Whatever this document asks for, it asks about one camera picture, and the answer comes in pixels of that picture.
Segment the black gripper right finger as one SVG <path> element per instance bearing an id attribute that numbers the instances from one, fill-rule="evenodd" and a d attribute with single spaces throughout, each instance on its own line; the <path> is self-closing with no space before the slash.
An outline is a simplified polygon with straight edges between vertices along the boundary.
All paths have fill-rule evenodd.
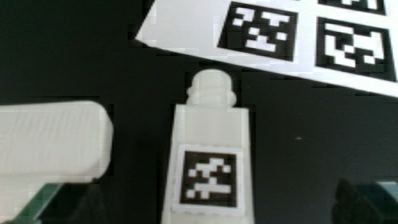
<path id="1" fill-rule="evenodd" d="M 398 181 L 339 180 L 332 224 L 398 224 Z"/>

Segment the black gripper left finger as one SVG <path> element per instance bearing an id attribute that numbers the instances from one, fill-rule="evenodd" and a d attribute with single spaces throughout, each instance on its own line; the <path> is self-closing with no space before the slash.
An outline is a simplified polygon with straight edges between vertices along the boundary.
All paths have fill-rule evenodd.
<path id="1" fill-rule="evenodd" d="M 103 224 L 103 193 L 94 183 L 46 184 L 7 224 Z"/>

